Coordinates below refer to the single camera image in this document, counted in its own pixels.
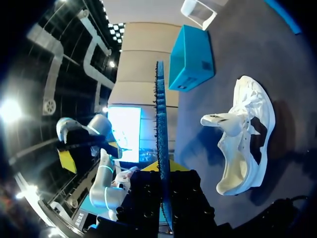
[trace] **yellow panel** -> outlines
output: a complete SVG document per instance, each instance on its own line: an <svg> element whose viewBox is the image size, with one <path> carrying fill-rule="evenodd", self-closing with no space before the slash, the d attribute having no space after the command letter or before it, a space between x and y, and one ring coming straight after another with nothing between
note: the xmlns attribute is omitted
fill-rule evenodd
<svg viewBox="0 0 317 238"><path fill-rule="evenodd" d="M189 169L185 168L184 166L181 166L180 164L174 162L173 160L169 160L169 166L170 166L170 171L189 171ZM145 167L142 169L142 171L159 171L159 163L158 161L154 162L153 164Z"/></svg>
<svg viewBox="0 0 317 238"><path fill-rule="evenodd" d="M117 144L117 142L113 141L113 142L108 142L108 144L114 148L117 148L117 154L115 155L111 155L113 156L115 159L121 159L122 158L122 149L120 148L120 146Z"/></svg>
<svg viewBox="0 0 317 238"><path fill-rule="evenodd" d="M67 169L73 172L74 174L76 174L77 173L76 165L69 151L62 151L62 152L58 151L58 155L59 155L61 166L64 169Z"/></svg>

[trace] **sign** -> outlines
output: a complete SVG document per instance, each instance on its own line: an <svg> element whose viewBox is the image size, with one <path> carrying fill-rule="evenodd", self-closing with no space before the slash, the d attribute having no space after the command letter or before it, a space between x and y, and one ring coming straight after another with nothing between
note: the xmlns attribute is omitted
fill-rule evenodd
<svg viewBox="0 0 317 238"><path fill-rule="evenodd" d="M77 227L79 230L82 230L87 216L88 212L79 209L73 219L75 227Z"/></svg>

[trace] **shoelace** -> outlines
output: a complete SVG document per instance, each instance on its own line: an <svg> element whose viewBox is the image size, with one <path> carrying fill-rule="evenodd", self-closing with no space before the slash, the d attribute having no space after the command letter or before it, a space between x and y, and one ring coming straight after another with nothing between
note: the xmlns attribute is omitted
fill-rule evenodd
<svg viewBox="0 0 317 238"><path fill-rule="evenodd" d="M250 108L251 108L251 103L256 101L258 99L258 92L255 90L249 90L251 91L250 95L247 94L247 99L244 100L242 103L233 106L229 111L230 112L242 112L242 114L246 114L244 117L244 122L243 122L243 128L247 127L247 131L250 129L250 121L253 115L250 114Z"/></svg>

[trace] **beige wall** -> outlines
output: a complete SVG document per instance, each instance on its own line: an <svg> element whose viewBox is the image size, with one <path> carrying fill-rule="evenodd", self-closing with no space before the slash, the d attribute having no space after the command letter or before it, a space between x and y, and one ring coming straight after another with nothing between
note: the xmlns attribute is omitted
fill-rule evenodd
<svg viewBox="0 0 317 238"><path fill-rule="evenodd" d="M155 67L164 62L169 148L174 149L178 92L168 89L169 56L180 27L159 23L127 23L118 65L117 81L109 105L142 108L140 148L156 147L154 87Z"/></svg>
<svg viewBox="0 0 317 238"><path fill-rule="evenodd" d="M178 92L168 90L169 56L180 27L158 23L127 23L116 84L109 104L146 104L154 100L155 67L164 62L167 106L178 106Z"/></svg>

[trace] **white robotic arm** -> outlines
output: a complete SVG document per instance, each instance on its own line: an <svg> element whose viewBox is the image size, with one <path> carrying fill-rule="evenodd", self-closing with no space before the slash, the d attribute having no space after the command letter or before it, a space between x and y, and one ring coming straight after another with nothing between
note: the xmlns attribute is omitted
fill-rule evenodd
<svg viewBox="0 0 317 238"><path fill-rule="evenodd" d="M104 135L105 137L110 135L110 137L114 138L111 132L112 125L108 118L97 114L87 126L83 126L71 118L61 118L56 125L59 141L66 144L67 133L77 129L85 129L90 135ZM105 149L101 149L98 146L91 147L92 156L97 155L99 151L101 158L95 182L89 192L90 202L95 207L107 208L112 214L115 214L116 208L121 205L127 191L119 187L119 184L117 184L118 187L111 186L114 162ZM113 220L116 216L112 215L108 218Z"/></svg>

